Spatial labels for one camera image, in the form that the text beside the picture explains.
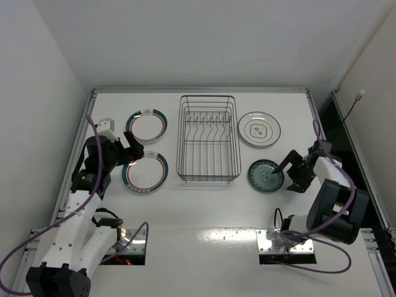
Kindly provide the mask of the small teal patterned plate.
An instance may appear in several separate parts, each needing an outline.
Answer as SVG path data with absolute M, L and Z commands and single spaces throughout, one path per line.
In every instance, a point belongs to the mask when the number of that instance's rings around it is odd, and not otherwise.
M 261 159 L 251 164 L 247 177 L 249 183 L 256 190 L 271 193 L 279 190 L 285 181 L 283 172 L 273 173 L 278 165 L 268 159 Z

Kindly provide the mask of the green red rimmed plate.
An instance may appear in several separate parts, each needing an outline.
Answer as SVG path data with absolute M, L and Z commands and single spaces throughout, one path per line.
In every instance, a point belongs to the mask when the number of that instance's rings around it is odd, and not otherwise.
M 133 194 L 147 195 L 161 188 L 169 173 L 166 158 L 155 151 L 146 151 L 141 159 L 123 166 L 121 179 Z
M 126 121 L 126 131 L 132 133 L 142 145 L 158 142 L 168 128 L 166 116 L 157 109 L 144 109 L 133 113 Z

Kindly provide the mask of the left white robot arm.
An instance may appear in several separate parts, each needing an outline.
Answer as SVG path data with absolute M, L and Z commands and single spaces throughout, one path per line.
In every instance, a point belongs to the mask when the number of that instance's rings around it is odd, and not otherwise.
M 72 172 L 64 217 L 55 224 L 56 237 L 38 267 L 30 267 L 26 282 L 32 296 L 88 296 L 91 277 L 108 250 L 122 240 L 120 218 L 102 218 L 91 238 L 88 229 L 99 208 L 111 172 L 144 156 L 132 132 L 124 132 L 123 147 L 111 132 L 89 137 Z

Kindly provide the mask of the white plate grey rim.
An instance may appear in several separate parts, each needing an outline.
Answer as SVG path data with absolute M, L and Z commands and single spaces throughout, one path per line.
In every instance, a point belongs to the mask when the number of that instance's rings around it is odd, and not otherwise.
M 238 132 L 248 144 L 268 147 L 279 140 L 282 129 L 280 123 L 271 114 L 252 111 L 239 119 Z

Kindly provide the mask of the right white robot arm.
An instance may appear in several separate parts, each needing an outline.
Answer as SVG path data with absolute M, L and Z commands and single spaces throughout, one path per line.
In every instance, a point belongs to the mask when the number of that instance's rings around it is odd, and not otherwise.
M 342 168 L 338 158 L 329 154 L 331 143 L 317 140 L 302 157 L 292 150 L 273 171 L 282 173 L 290 164 L 287 175 L 292 180 L 289 191 L 304 193 L 314 179 L 321 187 L 306 215 L 290 215 L 282 220 L 281 229 L 274 234 L 273 243 L 278 248 L 291 249 L 308 238 L 325 238 L 352 244 L 361 228 L 369 202 L 369 195 L 358 190 Z

